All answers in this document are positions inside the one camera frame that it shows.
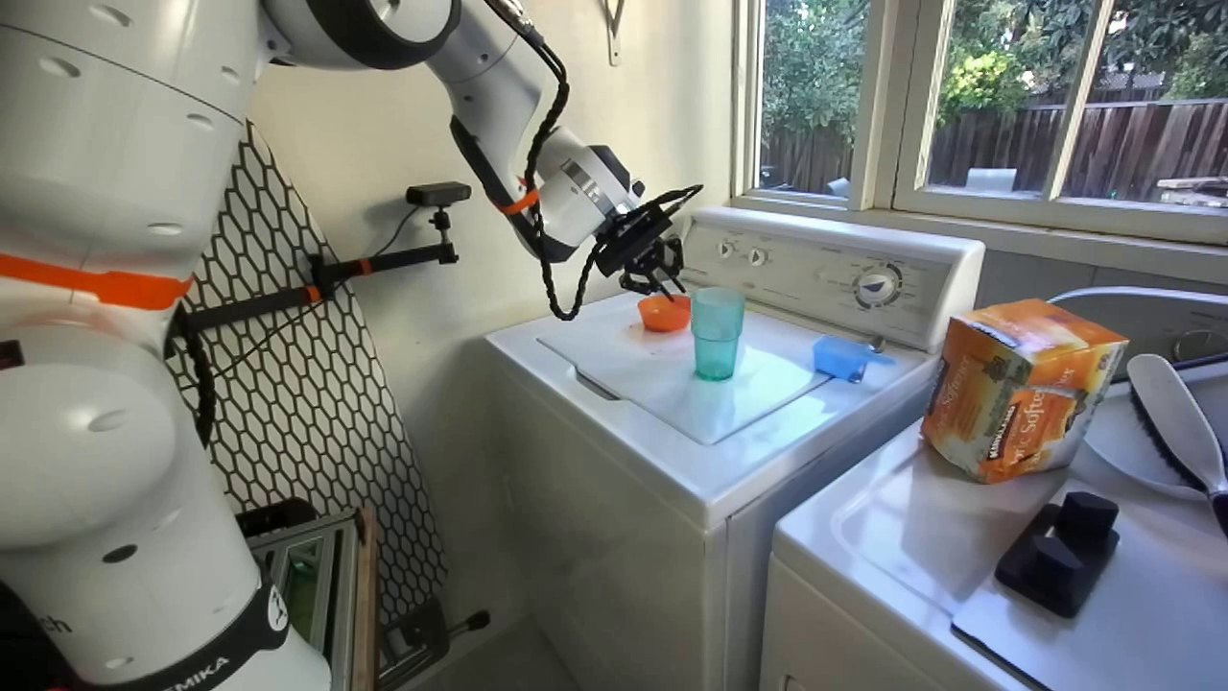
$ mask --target blue cup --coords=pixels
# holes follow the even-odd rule
[[[724,288],[689,292],[695,377],[729,380],[740,352],[744,297]]]

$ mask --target laundry detergent box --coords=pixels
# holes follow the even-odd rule
[[[926,440],[979,479],[1011,479],[1075,456],[1123,339],[1043,301],[954,316]]]

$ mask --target white washing machine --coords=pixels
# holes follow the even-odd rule
[[[1222,436],[1228,363],[1187,380]],[[1065,493],[1115,502],[1115,550],[1075,617],[995,576]],[[1228,687],[1228,537],[1157,462],[1123,385],[1065,471],[999,486],[910,426],[777,522],[767,571],[762,691]]]
[[[689,377],[689,334],[643,334],[638,297],[487,339],[532,617],[587,691],[757,687],[775,520],[921,416],[983,264],[750,211],[697,211],[684,247],[688,279],[750,301],[729,385]],[[825,334],[881,356],[814,377]]]

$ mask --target window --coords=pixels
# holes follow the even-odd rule
[[[750,0],[750,35],[757,194],[1228,241],[1221,0]]]

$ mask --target robotic arm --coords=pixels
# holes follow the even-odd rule
[[[325,687],[157,361],[269,59],[428,65],[546,285],[587,239],[675,285],[661,234],[697,188],[642,201],[556,125],[565,65],[501,0],[3,0],[0,584],[84,687]]]

